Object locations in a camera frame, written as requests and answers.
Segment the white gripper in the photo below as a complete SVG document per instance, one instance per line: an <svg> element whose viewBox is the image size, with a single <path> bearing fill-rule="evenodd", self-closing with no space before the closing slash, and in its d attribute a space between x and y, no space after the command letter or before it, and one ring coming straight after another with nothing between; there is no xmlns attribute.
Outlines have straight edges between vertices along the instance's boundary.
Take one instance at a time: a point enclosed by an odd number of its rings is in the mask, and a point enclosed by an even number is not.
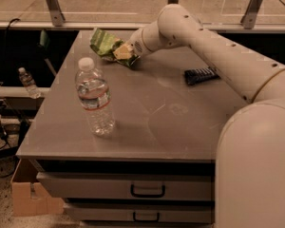
<svg viewBox="0 0 285 228"><path fill-rule="evenodd" d="M129 44L122 44L113 51L117 60L128 60L134 53L139 57L155 51L154 33L149 28L139 28L129 38Z"/></svg>

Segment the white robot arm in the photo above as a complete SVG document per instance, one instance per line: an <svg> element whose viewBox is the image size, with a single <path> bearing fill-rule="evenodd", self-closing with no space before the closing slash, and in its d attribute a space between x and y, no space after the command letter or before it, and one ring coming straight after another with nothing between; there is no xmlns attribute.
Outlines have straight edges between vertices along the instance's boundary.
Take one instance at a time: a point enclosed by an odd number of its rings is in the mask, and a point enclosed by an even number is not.
<svg viewBox="0 0 285 228"><path fill-rule="evenodd" d="M285 228L285 65L205 28L177 4L114 49L119 59L190 48L244 102L221 129L215 228Z"/></svg>

